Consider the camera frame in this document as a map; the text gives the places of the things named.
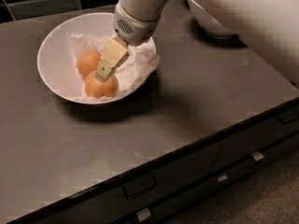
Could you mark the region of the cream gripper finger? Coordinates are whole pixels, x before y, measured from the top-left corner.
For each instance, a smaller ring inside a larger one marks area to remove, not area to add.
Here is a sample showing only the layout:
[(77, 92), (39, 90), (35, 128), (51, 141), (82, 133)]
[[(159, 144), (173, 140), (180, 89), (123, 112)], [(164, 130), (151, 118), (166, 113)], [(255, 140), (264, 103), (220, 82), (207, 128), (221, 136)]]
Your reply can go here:
[(107, 82), (127, 53), (128, 44), (117, 36), (111, 37), (106, 42), (101, 59), (96, 67), (97, 79), (100, 82)]

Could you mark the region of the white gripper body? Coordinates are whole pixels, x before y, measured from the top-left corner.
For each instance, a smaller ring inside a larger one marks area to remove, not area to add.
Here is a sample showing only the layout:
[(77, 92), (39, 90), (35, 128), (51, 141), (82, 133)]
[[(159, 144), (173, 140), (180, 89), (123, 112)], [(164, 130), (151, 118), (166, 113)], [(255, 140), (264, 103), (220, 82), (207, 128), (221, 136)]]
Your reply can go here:
[(115, 6), (113, 30), (116, 35), (131, 46), (147, 42), (157, 27), (158, 21), (140, 21), (129, 15), (121, 6)]

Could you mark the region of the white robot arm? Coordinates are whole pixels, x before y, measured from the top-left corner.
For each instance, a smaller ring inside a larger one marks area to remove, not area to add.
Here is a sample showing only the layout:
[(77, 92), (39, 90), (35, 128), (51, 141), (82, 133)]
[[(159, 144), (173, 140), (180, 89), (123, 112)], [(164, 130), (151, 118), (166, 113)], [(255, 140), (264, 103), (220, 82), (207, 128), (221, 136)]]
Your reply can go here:
[[(168, 0), (119, 0), (116, 35), (138, 46), (154, 33)], [(299, 84), (299, 0), (193, 0), (270, 63)]]

